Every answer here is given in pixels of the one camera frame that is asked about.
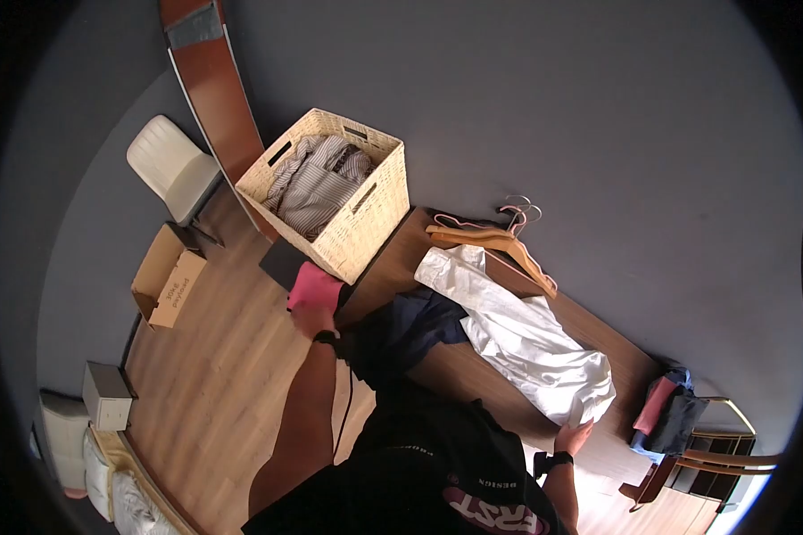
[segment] black cable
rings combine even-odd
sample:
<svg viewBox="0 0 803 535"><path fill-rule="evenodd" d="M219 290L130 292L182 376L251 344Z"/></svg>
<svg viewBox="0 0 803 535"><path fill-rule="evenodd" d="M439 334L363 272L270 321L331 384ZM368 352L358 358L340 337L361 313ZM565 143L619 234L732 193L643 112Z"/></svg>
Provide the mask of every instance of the black cable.
<svg viewBox="0 0 803 535"><path fill-rule="evenodd" d="M339 436L336 437L336 447L333 448L333 459L336 458L336 452L339 451L339 443L343 441L343 431L345 430L345 420L348 419L348 411L351 410L351 400L353 400L353 370L348 368L348 406L345 407L345 415L343 416L343 424L339 426Z"/></svg>

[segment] white chair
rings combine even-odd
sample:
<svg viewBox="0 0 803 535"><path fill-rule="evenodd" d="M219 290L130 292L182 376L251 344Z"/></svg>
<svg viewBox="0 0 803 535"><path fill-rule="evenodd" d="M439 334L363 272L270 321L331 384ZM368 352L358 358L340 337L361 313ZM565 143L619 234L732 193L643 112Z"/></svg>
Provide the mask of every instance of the white chair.
<svg viewBox="0 0 803 535"><path fill-rule="evenodd" d="M146 123L128 148L128 164L163 200L176 224L192 227L206 240L224 246L196 225L222 176L220 167L170 119L156 115Z"/></svg>

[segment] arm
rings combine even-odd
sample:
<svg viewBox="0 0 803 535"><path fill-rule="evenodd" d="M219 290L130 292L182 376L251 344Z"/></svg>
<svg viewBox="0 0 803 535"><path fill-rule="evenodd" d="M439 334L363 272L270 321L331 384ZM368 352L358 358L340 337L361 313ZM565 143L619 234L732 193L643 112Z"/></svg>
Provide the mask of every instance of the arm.
<svg viewBox="0 0 803 535"><path fill-rule="evenodd" d="M563 425L553 443L553 452L567 451L574 457L590 433L592 433L591 420L575 429L569 428L567 424ZM545 477L545 484L541 486L541 489L553 504L553 508L557 510L559 519L571 533L576 535L579 509L577 507L577 491L574 487L574 465L553 466Z"/></svg>
<svg viewBox="0 0 803 535"><path fill-rule="evenodd" d="M292 320L310 340L334 328L331 313L323 308L296 308ZM274 452L252 481L250 517L333 463L335 387L335 352L329 344L313 342L289 387Z"/></svg>

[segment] white chair seat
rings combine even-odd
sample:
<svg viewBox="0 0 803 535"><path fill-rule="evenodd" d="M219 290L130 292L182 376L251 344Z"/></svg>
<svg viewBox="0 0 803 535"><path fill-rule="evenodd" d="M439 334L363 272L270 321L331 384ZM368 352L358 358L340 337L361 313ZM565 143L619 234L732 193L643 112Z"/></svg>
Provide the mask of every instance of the white chair seat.
<svg viewBox="0 0 803 535"><path fill-rule="evenodd" d="M40 402L44 431L60 484L66 489L85 490L83 434L89 426L86 405L44 392Z"/></svg>
<svg viewBox="0 0 803 535"><path fill-rule="evenodd" d="M163 115L140 130L128 148L128 163L157 193L178 224L189 222L220 167Z"/></svg>

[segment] wooden hanger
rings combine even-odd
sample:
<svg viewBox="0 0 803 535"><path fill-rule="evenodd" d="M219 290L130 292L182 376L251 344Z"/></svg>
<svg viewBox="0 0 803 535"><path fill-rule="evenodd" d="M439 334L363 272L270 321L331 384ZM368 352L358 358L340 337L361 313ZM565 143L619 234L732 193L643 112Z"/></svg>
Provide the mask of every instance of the wooden hanger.
<svg viewBox="0 0 803 535"><path fill-rule="evenodd" d="M538 284L550 297L557 296L556 282L541 271L541 266L529 256L526 246L510 232L502 229L459 230L429 225L426 232L431 234L431 240L447 241L460 245L473 245L503 251L517 262L529 275L534 283Z"/></svg>

